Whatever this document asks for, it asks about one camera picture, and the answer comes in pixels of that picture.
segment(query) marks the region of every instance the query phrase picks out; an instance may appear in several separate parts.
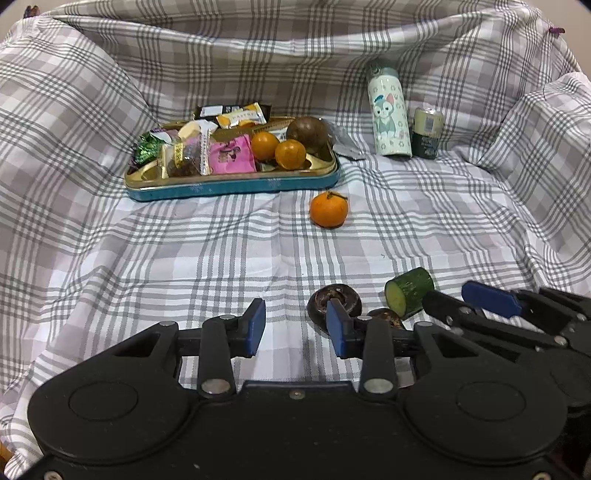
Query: water bottle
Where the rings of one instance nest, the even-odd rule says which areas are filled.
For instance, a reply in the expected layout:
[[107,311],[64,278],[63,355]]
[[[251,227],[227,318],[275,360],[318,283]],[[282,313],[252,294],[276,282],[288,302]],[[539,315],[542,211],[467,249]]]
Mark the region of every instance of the water bottle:
[[367,80],[376,153],[411,157],[406,104],[398,72],[380,61],[373,61],[367,68]]

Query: tray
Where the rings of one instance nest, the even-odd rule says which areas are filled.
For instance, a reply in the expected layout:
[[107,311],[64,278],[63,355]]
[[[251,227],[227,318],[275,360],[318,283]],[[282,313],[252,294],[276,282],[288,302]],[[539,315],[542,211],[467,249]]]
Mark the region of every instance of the tray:
[[[253,136],[258,131],[285,128],[292,120],[292,117],[273,117],[267,124],[257,127],[218,129],[212,134],[212,139],[228,141],[243,134]],[[323,189],[333,186],[340,174],[339,162],[329,144],[318,152],[318,156],[307,154],[302,170],[283,170],[274,163],[260,162],[257,162],[257,169],[260,171],[163,179],[158,160],[154,160],[138,170],[128,170],[125,173],[125,187],[131,198],[147,202],[228,193]]]

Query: cucumber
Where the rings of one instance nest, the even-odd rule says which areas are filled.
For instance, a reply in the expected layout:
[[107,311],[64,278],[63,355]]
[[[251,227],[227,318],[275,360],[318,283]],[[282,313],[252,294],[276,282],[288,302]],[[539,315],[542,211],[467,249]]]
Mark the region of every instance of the cucumber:
[[418,267],[388,280],[384,293],[388,307],[406,320],[423,309],[423,297],[431,290],[435,290],[431,275]]

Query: plaid cloth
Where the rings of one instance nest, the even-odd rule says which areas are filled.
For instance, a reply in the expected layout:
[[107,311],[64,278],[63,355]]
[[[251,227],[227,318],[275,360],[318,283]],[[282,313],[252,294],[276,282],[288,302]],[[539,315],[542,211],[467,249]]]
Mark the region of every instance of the plaid cloth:
[[[365,312],[420,265],[456,296],[468,279],[591,290],[591,89],[549,26],[513,0],[96,0],[15,24],[0,44],[7,473],[40,455],[27,423],[39,385],[163,319],[197,327],[262,297],[267,328],[238,381],[356,380],[359,361],[307,319],[323,285],[350,284]],[[313,191],[127,198],[134,139],[207,103],[323,116],[371,151],[363,68],[377,57],[398,69],[410,116],[443,111],[441,152],[343,160],[341,228],[310,222]]]

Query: orange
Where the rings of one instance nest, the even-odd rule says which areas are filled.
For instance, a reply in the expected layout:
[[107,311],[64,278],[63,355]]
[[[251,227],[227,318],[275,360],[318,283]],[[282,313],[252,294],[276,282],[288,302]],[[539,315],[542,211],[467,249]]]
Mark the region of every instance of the orange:
[[316,225],[324,228],[341,226],[348,213],[347,197],[343,197],[340,193],[324,192],[310,202],[310,218]]
[[272,160],[275,156],[275,149],[279,145],[279,139],[269,132],[259,132],[252,137],[252,154],[257,160]]
[[275,149],[275,161],[286,170],[299,170],[306,163],[306,148],[297,140],[285,140]]

